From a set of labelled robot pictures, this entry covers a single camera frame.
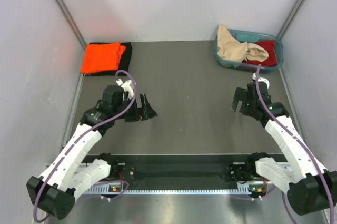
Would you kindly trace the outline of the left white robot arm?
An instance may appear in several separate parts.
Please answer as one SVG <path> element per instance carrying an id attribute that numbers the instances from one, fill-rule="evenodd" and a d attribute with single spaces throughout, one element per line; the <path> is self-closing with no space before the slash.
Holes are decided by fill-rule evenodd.
<path id="1" fill-rule="evenodd" d="M 79 197 L 92 186 L 104 179 L 121 178 L 118 160 L 110 154 L 100 154 L 82 171 L 78 171 L 78 167 L 116 120 L 131 123 L 157 116 L 144 93 L 140 94 L 140 99 L 138 106 L 132 81 L 119 80 L 116 85 L 107 86 L 97 104 L 84 112 L 73 136 L 57 158 L 42 174 L 27 181 L 35 222 L 41 222 L 37 217 L 38 210 L 58 220 L 64 219 Z"/>

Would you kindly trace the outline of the beige t shirt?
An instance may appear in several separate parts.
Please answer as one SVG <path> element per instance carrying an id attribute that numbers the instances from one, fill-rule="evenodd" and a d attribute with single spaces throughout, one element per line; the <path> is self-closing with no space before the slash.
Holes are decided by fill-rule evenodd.
<path id="1" fill-rule="evenodd" d="M 222 24 L 217 29 L 217 54 L 220 58 L 232 61 L 242 62 L 248 52 L 248 42 L 239 42 Z"/>

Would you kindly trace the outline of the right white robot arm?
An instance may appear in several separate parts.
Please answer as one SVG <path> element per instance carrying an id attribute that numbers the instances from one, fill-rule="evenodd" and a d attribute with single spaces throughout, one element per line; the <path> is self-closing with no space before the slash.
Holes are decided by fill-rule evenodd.
<path id="1" fill-rule="evenodd" d="M 263 177 L 271 181 L 285 193 L 293 211 L 300 216 L 334 210 L 336 172 L 329 171 L 309 150 L 285 106 L 272 102 L 265 82 L 252 81 L 245 89 L 237 87 L 231 110 L 259 121 L 290 166 L 282 167 L 267 153 L 254 153 L 246 161 L 249 178 Z"/>

